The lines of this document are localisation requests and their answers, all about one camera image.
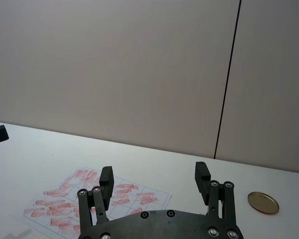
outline screw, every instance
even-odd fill
[[[169,216],[170,218],[175,216],[175,212],[173,210],[168,210],[167,211],[167,216]]]
[[[225,183],[225,185],[226,185],[226,187],[229,187],[229,188],[231,188],[233,186],[233,184],[231,184],[231,183]]]
[[[216,229],[214,229],[214,228],[209,229],[209,230],[208,230],[208,233],[209,233],[212,237],[217,237],[217,236],[219,236],[219,232],[218,232]]]
[[[238,234],[234,231],[229,231],[227,233],[227,235],[231,238],[231,239],[237,239],[238,238]]]
[[[111,236],[110,234],[103,234],[102,236],[100,236],[100,239],[110,239]]]
[[[148,212],[142,212],[141,213],[141,218],[146,219],[149,217],[149,213]]]

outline paper sheet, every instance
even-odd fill
[[[77,192],[99,186],[101,171],[76,170],[60,185],[44,191],[20,214],[32,228],[52,239],[77,239],[80,234]],[[166,209],[171,194],[114,176],[114,189],[107,211],[109,220],[148,210]],[[95,209],[91,210],[93,225]]]

